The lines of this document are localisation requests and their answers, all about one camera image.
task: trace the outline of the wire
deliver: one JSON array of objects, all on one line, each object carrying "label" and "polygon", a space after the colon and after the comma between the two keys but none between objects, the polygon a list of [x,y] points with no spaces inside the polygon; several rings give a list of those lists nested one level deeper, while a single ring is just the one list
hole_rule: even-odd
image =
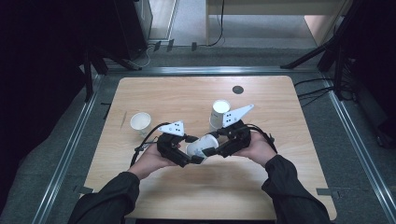
[{"label": "wire", "polygon": [[[298,85],[300,85],[302,83],[313,82],[313,81],[318,81],[318,80],[330,80],[330,81],[333,81],[332,78],[314,78],[314,79],[308,79],[308,80],[297,82],[296,84],[294,84],[294,87],[296,87],[296,86],[298,86]],[[310,100],[309,102],[307,102],[306,104],[302,105],[302,107],[304,107],[304,106],[312,104],[313,102],[315,102],[320,97],[324,96],[329,91],[334,91],[334,90],[335,90],[334,86],[325,87],[325,88],[321,88],[321,89],[318,89],[318,90],[315,90],[315,91],[310,91],[310,92],[305,92],[305,93],[299,94],[299,95],[297,95],[297,97],[299,98],[300,101],[314,98],[314,99]],[[355,97],[354,97],[355,91],[354,91],[354,89],[352,88],[352,86],[350,85],[349,82],[342,80],[342,84],[341,84],[341,86],[340,86],[340,88],[338,90],[339,90],[338,97],[340,97],[341,100],[351,101],[351,100],[355,99]],[[351,97],[348,97],[348,98],[345,97],[344,92],[347,92],[347,93],[351,94]]]},{"label": "wire", "polygon": [[222,42],[222,46],[225,44],[225,37],[224,37],[224,34],[222,33],[223,32],[223,26],[222,26],[222,24],[220,23],[220,20],[219,20],[219,15],[216,15],[216,17],[217,17],[217,19],[218,19],[218,25],[220,26],[220,28],[221,28],[221,37],[223,38],[223,42]]},{"label": "wire", "polygon": [[275,142],[275,138],[270,134],[268,136],[267,133],[263,132],[261,128],[259,128],[259,126],[256,126],[254,124],[246,124],[247,126],[252,126],[252,127],[248,127],[250,130],[254,130],[256,132],[259,132],[267,141],[268,145],[270,145],[270,147],[274,150],[274,152],[277,154],[277,150],[276,147],[274,145]]},{"label": "wire", "polygon": [[221,4],[221,22],[220,22],[220,28],[221,29],[220,29],[219,39],[213,44],[210,44],[210,45],[198,45],[198,46],[213,47],[213,46],[215,46],[215,45],[217,45],[219,43],[219,41],[223,37],[223,17],[224,17],[224,0],[222,1],[222,4]]},{"label": "wire", "polygon": [[313,99],[313,100],[309,101],[308,103],[306,103],[306,104],[302,105],[301,107],[304,107],[304,106],[307,106],[307,105],[309,105],[309,104],[313,103],[313,102],[314,102],[314,101],[316,101],[318,98],[320,98],[320,97],[324,96],[324,95],[325,95],[326,93],[328,93],[328,92],[329,92],[329,91],[325,91],[325,92],[323,92],[321,95],[317,96],[315,99]]},{"label": "wire", "polygon": [[298,86],[298,85],[300,85],[300,84],[306,83],[306,82],[320,81],[320,80],[330,80],[330,81],[334,81],[333,78],[325,78],[325,77],[323,77],[323,78],[314,78],[314,79],[308,79],[308,80],[304,80],[304,81],[297,82],[296,84],[294,84],[294,87],[296,87],[296,86]]},{"label": "wire", "polygon": [[141,151],[144,150],[143,145],[155,143],[155,142],[154,142],[155,138],[154,138],[151,142],[148,142],[149,137],[150,137],[158,128],[160,128],[160,127],[163,126],[163,125],[167,125],[167,124],[170,124],[170,123],[165,122],[165,123],[161,123],[161,124],[155,126],[155,127],[148,133],[148,135],[145,137],[145,139],[143,139],[142,144],[140,144],[140,146],[138,146],[138,147],[136,147],[136,148],[134,149],[134,156],[132,157],[130,167],[133,166],[134,163],[136,162],[137,156],[139,155],[139,153],[140,153]]},{"label": "wire", "polygon": [[151,62],[151,59],[150,59],[150,57],[149,57],[149,49],[151,49],[151,48],[153,48],[153,47],[154,47],[154,46],[150,46],[150,47],[148,47],[148,48],[146,49],[146,56],[148,57],[148,61],[147,61],[145,64],[140,65],[140,64],[137,64],[137,63],[133,63],[133,62],[130,61],[130,60],[128,60],[127,62],[128,62],[129,64],[132,64],[132,65],[136,66],[136,67],[146,67],[146,66],[148,66],[149,63]]}]

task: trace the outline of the table top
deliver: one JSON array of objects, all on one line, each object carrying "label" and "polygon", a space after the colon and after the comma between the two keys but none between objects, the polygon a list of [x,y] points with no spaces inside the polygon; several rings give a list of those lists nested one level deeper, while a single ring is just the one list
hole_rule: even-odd
[{"label": "table top", "polygon": [[[241,94],[233,87],[244,89]],[[231,110],[255,105],[242,121],[259,126],[275,138],[278,153],[292,161],[304,187],[328,209],[336,211],[327,189],[304,114],[286,76],[273,77],[127,77],[120,81],[99,140],[85,187],[99,191],[126,171],[142,138],[132,130],[131,117],[147,112],[152,127],[183,120],[185,133],[209,132],[209,117],[218,99]],[[159,136],[156,131],[152,136]],[[181,144],[185,150],[187,144]],[[141,181],[135,210],[127,217],[172,219],[276,219],[271,198],[261,190],[267,173],[241,157],[208,158],[201,165],[167,167]]]}]

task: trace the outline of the wearable robotic device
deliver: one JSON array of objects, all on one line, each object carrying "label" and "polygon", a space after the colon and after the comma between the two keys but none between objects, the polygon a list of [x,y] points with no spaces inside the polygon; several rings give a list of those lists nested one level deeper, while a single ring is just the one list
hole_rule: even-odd
[{"label": "wearable robotic device", "polygon": [[163,134],[160,135],[156,143],[158,151],[164,158],[174,162],[181,167],[184,167],[189,163],[201,164],[201,162],[204,160],[204,158],[198,156],[190,157],[189,155],[178,149],[178,144],[183,140],[187,143],[192,143],[198,140],[198,137],[186,135],[184,133],[184,124],[183,121],[180,120],[174,123],[162,123],[160,125],[157,125],[153,130],[151,130],[148,136],[143,140],[142,144],[134,149],[135,154],[132,158],[131,166],[136,162],[139,152],[144,150],[145,144],[150,144],[146,141],[157,129],[163,132]]},{"label": "wearable robotic device", "polygon": [[[274,145],[275,139],[268,136],[267,133],[263,132],[258,126],[253,124],[245,124],[241,118],[244,117],[254,105],[247,105],[233,111],[229,111],[223,115],[222,128],[209,133],[215,138],[219,138],[221,135],[227,136],[228,141],[220,145],[217,148],[210,147],[205,148],[202,152],[207,156],[220,155],[223,158],[233,155],[235,152],[248,147],[250,145],[250,131],[259,132],[270,145],[270,147],[277,153],[276,147]],[[143,140],[142,144],[135,148],[135,154],[132,158],[131,166],[135,163],[137,156],[140,151],[144,150],[145,144],[150,144],[147,142],[148,138],[154,133],[155,130],[163,132],[163,134],[158,137],[157,148],[161,155],[174,162],[175,164],[184,167],[189,163],[201,164],[205,158],[197,155],[189,156],[186,153],[178,149],[178,144],[183,140],[187,143],[192,143],[198,140],[198,137],[186,135],[184,133],[183,121],[177,121],[174,123],[162,123],[157,125],[148,136]]]},{"label": "wearable robotic device", "polygon": [[233,111],[229,111],[223,115],[222,128],[217,129],[215,132],[209,133],[214,137],[219,138],[220,135],[228,137],[228,141],[217,148],[207,148],[202,150],[207,156],[220,155],[223,158],[233,155],[235,152],[250,145],[250,131],[259,132],[270,145],[270,147],[277,153],[274,145],[275,139],[268,136],[258,126],[253,124],[245,124],[241,118],[244,117],[254,105],[247,105]]}]

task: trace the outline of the black hole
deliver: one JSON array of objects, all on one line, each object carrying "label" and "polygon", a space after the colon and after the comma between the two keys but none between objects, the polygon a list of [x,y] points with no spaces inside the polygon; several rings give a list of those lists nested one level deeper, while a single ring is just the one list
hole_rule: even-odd
[{"label": "black hole", "polygon": [[241,86],[234,86],[233,87],[233,93],[235,94],[241,94],[242,92],[244,92],[244,88]]}]

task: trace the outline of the tripod leg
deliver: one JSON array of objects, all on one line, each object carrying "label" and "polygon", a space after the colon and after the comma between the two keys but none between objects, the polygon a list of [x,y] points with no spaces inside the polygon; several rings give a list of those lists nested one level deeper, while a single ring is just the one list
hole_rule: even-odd
[{"label": "tripod leg", "polygon": [[345,62],[345,53],[340,47],[338,50],[338,57],[335,61],[335,73],[334,73],[334,93],[338,97],[338,100],[342,101],[343,96],[341,95],[341,82],[343,79],[343,69]]},{"label": "tripod leg", "polygon": [[121,65],[122,67],[124,67],[128,70],[141,70],[141,68],[135,69],[133,66],[131,66],[130,64],[125,62],[123,59],[117,58],[116,56],[114,56],[113,54],[111,54],[110,52],[108,52],[104,49],[100,49],[97,47],[95,47],[94,49],[97,50],[100,54],[106,56],[107,58],[111,59],[113,62]]},{"label": "tripod leg", "polygon": [[316,49],[308,52],[307,54],[305,54],[303,57],[297,59],[296,61],[292,62],[292,63],[288,63],[285,65],[280,65],[280,68],[282,69],[293,69],[295,67],[297,67],[298,65],[310,60],[311,58],[317,56],[318,54],[320,54],[321,52],[323,52],[324,50],[331,48],[332,47],[332,43],[333,43],[333,38],[331,38],[329,41],[327,41],[326,43],[322,44],[321,46],[317,47]]},{"label": "tripod leg", "polygon": [[84,53],[84,73],[86,78],[85,88],[87,91],[87,95],[85,96],[85,102],[88,102],[93,94],[91,61],[90,61],[90,53],[88,48],[86,48]]}]

